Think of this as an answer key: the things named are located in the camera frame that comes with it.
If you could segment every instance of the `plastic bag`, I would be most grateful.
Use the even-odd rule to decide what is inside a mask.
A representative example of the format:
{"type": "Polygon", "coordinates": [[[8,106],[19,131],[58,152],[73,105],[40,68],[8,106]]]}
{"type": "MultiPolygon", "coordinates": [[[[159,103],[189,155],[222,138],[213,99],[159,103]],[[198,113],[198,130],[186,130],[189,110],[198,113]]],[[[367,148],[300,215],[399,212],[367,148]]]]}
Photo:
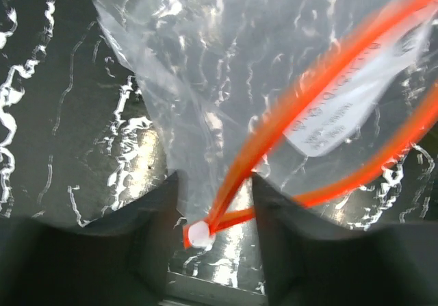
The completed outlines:
{"type": "MultiPolygon", "coordinates": [[[[305,88],[309,66],[390,1],[95,0],[107,40],[136,74],[168,168],[188,174],[180,208],[189,221],[210,208],[243,142],[284,90],[297,79],[305,88]]],[[[331,106],[309,109],[303,118],[311,124],[286,131],[257,171],[294,196],[347,177],[382,148],[435,80],[436,9],[425,10],[395,44],[370,49],[379,54],[372,65],[343,77],[340,97],[324,95],[331,106]],[[318,131],[333,118],[341,125],[318,131]]]]}

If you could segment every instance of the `orange tubing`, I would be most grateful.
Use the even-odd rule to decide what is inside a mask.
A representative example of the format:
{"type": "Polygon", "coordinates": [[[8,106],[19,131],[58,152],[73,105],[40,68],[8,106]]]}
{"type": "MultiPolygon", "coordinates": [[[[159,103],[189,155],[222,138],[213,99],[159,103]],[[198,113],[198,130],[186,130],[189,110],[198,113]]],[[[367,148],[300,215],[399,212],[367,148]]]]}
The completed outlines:
{"type": "MultiPolygon", "coordinates": [[[[225,214],[225,212],[241,184],[250,177],[252,169],[259,163],[261,157],[281,140],[283,132],[364,49],[370,47],[391,28],[418,10],[425,8],[432,1],[434,0],[400,0],[392,3],[388,6],[391,10],[382,12],[378,17],[373,15],[359,26],[353,37],[342,43],[340,52],[337,49],[329,51],[320,64],[314,66],[313,72],[315,74],[312,77],[307,78],[304,82],[295,82],[287,89],[268,118],[245,141],[240,153],[230,166],[224,182],[218,190],[213,207],[204,219],[209,225],[210,234],[254,217],[251,208],[229,214],[225,214]]],[[[408,143],[417,141],[426,132],[418,131],[419,127],[430,127],[436,121],[438,104],[433,104],[433,97],[437,99],[436,85],[433,87],[433,93],[425,100],[424,105],[417,109],[415,115],[411,117],[397,136],[378,153],[377,157],[356,173],[325,188],[296,196],[295,199],[306,206],[312,206],[331,200],[373,180],[381,173],[382,166],[396,154],[401,153],[408,143]]],[[[190,246],[188,228],[186,226],[183,231],[186,247],[190,246]]]]}
{"type": "MultiPolygon", "coordinates": [[[[293,196],[291,199],[298,201],[304,207],[313,207],[330,199],[343,196],[358,186],[369,183],[382,174],[383,167],[391,167],[388,166],[388,163],[393,159],[398,160],[407,153],[412,143],[420,140],[437,120],[438,81],[433,86],[433,89],[426,95],[423,104],[420,105],[408,122],[404,124],[403,128],[371,159],[371,161],[367,162],[365,166],[334,184],[312,192],[293,196]]],[[[216,232],[251,220],[254,218],[254,215],[253,207],[236,212],[228,212],[222,217],[216,232]]]]}

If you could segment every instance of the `white cap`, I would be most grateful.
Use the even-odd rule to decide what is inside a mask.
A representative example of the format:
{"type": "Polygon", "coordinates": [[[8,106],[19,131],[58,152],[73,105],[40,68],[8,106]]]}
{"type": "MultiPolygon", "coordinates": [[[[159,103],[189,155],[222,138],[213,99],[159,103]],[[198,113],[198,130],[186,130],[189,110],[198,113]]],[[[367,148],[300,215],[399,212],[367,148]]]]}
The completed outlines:
{"type": "Polygon", "coordinates": [[[194,248],[208,248],[214,243],[216,234],[210,235],[208,224],[201,220],[189,227],[188,239],[194,248]]]}

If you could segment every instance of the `wet surface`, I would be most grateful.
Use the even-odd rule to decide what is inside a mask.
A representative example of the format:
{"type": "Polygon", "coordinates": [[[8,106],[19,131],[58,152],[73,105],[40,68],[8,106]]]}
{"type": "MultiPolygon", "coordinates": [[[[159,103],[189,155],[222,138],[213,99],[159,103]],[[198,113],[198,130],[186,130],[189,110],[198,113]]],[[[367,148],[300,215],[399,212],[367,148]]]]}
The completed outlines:
{"type": "MultiPolygon", "coordinates": [[[[107,45],[92,0],[2,0],[0,84],[2,217],[84,226],[166,176],[136,79],[107,45]]],[[[437,150],[429,138],[383,177],[317,210],[352,229],[434,220],[437,150]]],[[[233,208],[250,196],[248,183],[233,208]]],[[[169,268],[264,291],[253,222],[221,233],[209,251],[176,252],[169,268]]]]}

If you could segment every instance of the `white label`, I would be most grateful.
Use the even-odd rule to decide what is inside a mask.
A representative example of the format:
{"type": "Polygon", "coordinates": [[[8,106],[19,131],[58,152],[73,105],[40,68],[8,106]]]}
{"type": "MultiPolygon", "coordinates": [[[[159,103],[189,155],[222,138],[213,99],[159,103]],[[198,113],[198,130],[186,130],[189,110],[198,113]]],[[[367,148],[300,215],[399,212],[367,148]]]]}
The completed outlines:
{"type": "Polygon", "coordinates": [[[395,76],[417,61],[437,10],[434,1],[365,49],[285,131],[286,138],[305,155],[318,157],[350,137],[395,76]]]}

